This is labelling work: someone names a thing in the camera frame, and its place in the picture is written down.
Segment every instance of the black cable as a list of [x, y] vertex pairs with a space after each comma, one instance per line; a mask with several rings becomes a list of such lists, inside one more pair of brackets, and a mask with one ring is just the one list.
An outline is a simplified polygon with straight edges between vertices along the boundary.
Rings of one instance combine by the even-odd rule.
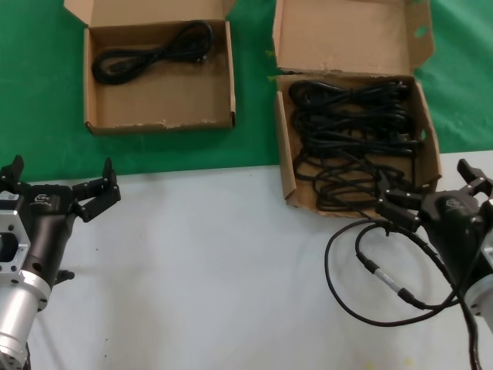
[[[389, 233], [398, 233], [398, 234], [403, 234], [404, 236], [408, 237], [411, 241], [413, 241], [417, 246], [419, 246], [420, 249], [423, 250], [423, 252], [426, 253], [427, 256], [431, 258], [431, 260], [434, 262], [434, 264], [440, 269], [442, 274], [445, 276], [447, 281], [452, 287], [452, 292], [447, 296], [447, 298], [441, 303], [441, 304], [434, 304], [434, 305], [428, 305], [428, 304], [423, 304], [424, 306], [420, 309], [429, 309], [430, 311], [426, 314], [423, 314], [421, 316], [417, 316], [415, 318], [409, 318], [405, 320], [400, 320], [400, 321], [391, 321], [391, 322], [382, 322], [382, 321], [375, 321], [371, 320], [368, 318], [365, 318], [364, 316], [361, 316], [357, 314], [355, 311], [351, 310], [339, 297], [339, 294], [336, 292], [335, 287], [332, 283], [332, 280], [330, 278], [330, 271], [329, 271], [329, 252], [332, 247], [332, 244], [334, 241], [344, 232], [350, 230], [353, 227], [363, 225], [363, 224], [372, 224], [369, 227], [365, 227], [357, 236], [357, 241], [355, 243], [355, 248], [357, 251], [357, 257], [360, 259], [361, 262], [364, 263], [365, 267], [370, 270], [372, 273], [379, 267], [371, 260], [368, 260], [360, 250], [359, 243], [361, 241], [361, 238], [366, 234], [368, 231], [373, 230], [378, 227], [382, 227], [386, 230], [387, 235]], [[472, 313], [469, 311], [467, 305], [464, 302], [464, 297], [459, 293], [461, 288], [464, 286], [466, 281], [470, 278], [471, 273], [473, 269], [475, 268], [476, 262], [481, 255], [481, 248], [478, 248], [478, 251], [476, 252], [474, 258], [471, 260], [471, 264], [469, 265], [468, 269], [464, 273], [464, 276], [462, 279], [459, 281], [457, 285], [453, 284], [451, 281], [451, 278], [448, 274], [448, 272], [445, 270], [444, 265], [441, 263], [440, 259], [438, 256], [433, 252], [432, 249], [429, 248], [428, 244], [422, 240], [417, 234], [411, 233], [410, 231], [404, 229], [403, 227], [399, 227], [398, 225], [392, 224], [388, 220], [377, 220], [373, 218], [368, 218], [366, 220], [359, 220], [357, 222], [354, 222], [352, 224], [347, 225], [346, 227], [343, 227], [340, 229], [337, 233], [335, 233], [332, 238], [329, 240], [327, 243], [327, 247], [325, 249], [325, 254], [324, 254], [324, 267], [325, 267], [325, 277], [327, 279], [327, 284], [329, 286], [330, 291], [332, 292], [332, 295], [336, 299], [337, 303], [351, 316], [356, 318], [357, 320], [360, 320], [362, 322], [365, 322], [369, 325], [373, 326], [378, 326], [382, 328], [393, 328], [397, 326], [404, 326], [404, 325], [410, 325], [414, 324], [419, 321], [424, 321], [429, 318], [434, 317], [435, 315], [438, 315], [440, 312], [442, 312], [445, 308], [449, 308], [452, 305], [454, 305], [454, 297], [457, 297], [457, 301], [460, 304], [464, 318], [466, 321], [466, 325], [468, 326], [468, 332], [469, 332], [469, 362], [471, 363], [471, 369], [472, 370], [481, 370], [481, 365], [479, 362], [479, 357], [478, 357], [478, 327], [476, 325], [476, 321]]]
[[[403, 107], [408, 92], [402, 81], [359, 89], [318, 81], [290, 86], [297, 106], [291, 122], [302, 144], [293, 161], [294, 175], [312, 183], [319, 210], [361, 213], [374, 208], [379, 171], [392, 187], [420, 191], [414, 183], [414, 158], [421, 142], [414, 140], [414, 122]], [[375, 163], [375, 155], [409, 158], [411, 181], [401, 169]]]
[[31, 370], [31, 352], [29, 351], [29, 345], [25, 343], [25, 350], [28, 352], [28, 356], [25, 359], [25, 364], [22, 367], [22, 370]]
[[159, 60], [201, 62], [212, 48], [213, 40], [210, 25], [204, 21], [192, 21], [169, 44], [159, 48], [111, 49], [102, 52], [92, 64], [92, 74], [100, 83], [119, 85], [135, 79]]

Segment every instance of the green surface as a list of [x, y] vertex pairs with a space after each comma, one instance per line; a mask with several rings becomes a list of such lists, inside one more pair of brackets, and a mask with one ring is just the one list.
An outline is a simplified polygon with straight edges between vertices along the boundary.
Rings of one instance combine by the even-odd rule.
[[[0, 163], [19, 153], [25, 180], [278, 163], [273, 118], [274, 0], [237, 0], [230, 15], [233, 130], [94, 137], [82, 121], [82, 30], [62, 0], [0, 0]], [[437, 54], [418, 71], [441, 151], [493, 149], [493, 2], [432, 0]]]

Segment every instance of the bundle of black cables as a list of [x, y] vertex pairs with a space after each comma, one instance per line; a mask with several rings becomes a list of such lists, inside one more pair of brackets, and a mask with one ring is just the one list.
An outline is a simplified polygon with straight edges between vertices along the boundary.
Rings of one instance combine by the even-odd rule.
[[135, 79], [159, 60], [201, 62], [213, 46], [213, 30], [204, 21], [192, 21], [167, 45], [155, 49], [111, 49], [102, 52], [92, 64], [96, 81], [120, 85]]
[[[413, 119], [403, 107], [408, 93], [402, 81], [394, 80], [359, 89], [318, 81], [291, 85], [290, 98], [297, 106], [291, 122], [302, 143], [293, 161], [294, 174], [311, 181], [318, 209], [361, 213], [374, 208], [378, 171], [394, 187], [418, 192], [414, 158], [421, 143], [414, 139]], [[411, 181], [395, 166], [376, 164], [374, 156], [409, 158]], [[304, 164], [319, 172], [313, 175]]]

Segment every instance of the white tabletop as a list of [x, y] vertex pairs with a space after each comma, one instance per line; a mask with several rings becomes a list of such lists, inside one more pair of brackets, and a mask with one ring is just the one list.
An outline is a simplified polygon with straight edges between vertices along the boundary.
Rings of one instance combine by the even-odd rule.
[[[493, 152], [442, 155], [440, 188], [463, 185], [465, 157], [493, 176]], [[467, 369], [460, 308], [403, 328], [346, 314], [324, 277], [324, 249], [350, 220], [288, 207], [277, 166], [120, 177], [122, 201], [76, 221], [56, 286], [34, 323], [34, 370]], [[419, 315], [354, 256], [357, 231], [334, 245], [341, 297], [379, 320]], [[404, 237], [368, 234], [363, 248], [429, 303], [450, 291]], [[480, 356], [493, 368], [482, 319]]]

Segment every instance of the open cardboard box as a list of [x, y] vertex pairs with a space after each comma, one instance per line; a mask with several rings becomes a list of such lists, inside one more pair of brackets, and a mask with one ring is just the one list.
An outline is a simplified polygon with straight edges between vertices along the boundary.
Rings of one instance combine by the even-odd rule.
[[[277, 80], [280, 172], [288, 204], [323, 215], [360, 216], [356, 212], [319, 211], [311, 182], [294, 176], [293, 159], [301, 143], [290, 121], [295, 107], [288, 89], [294, 81], [306, 79], [343, 87], [403, 80], [411, 88], [405, 104], [423, 139], [414, 169], [416, 184], [425, 185], [427, 191], [436, 189], [441, 178], [437, 135], [423, 89], [412, 76], [412, 71], [434, 52], [428, 0], [277, 0], [273, 42], [278, 66], [283, 71], [303, 73], [278, 76]], [[388, 157], [373, 160], [389, 163]], [[409, 159], [391, 161], [411, 179]]]
[[[235, 123], [230, 24], [234, 0], [65, 0], [88, 28], [84, 34], [84, 113], [91, 133], [145, 133], [228, 128]], [[157, 62], [119, 86], [97, 83], [94, 58], [113, 48], [153, 48], [169, 42], [188, 21], [214, 31], [204, 63]]]

